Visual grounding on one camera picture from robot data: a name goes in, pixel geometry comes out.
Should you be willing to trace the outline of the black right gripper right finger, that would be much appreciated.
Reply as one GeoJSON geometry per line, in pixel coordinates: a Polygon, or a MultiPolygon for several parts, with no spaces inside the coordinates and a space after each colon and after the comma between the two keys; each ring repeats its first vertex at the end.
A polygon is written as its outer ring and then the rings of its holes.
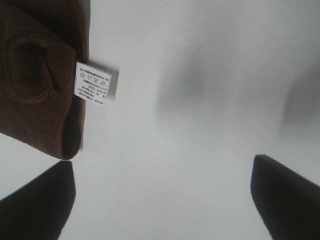
{"type": "Polygon", "coordinates": [[[269,157],[254,157],[250,192],[274,240],[320,238],[320,187],[269,157]]]}

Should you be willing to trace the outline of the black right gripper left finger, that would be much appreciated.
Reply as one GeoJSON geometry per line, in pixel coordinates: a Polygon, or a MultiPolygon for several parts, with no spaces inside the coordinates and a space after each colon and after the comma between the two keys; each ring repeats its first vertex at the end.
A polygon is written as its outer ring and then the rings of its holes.
{"type": "Polygon", "coordinates": [[[57,240],[75,197],[72,163],[60,161],[0,201],[0,238],[57,240]]]}

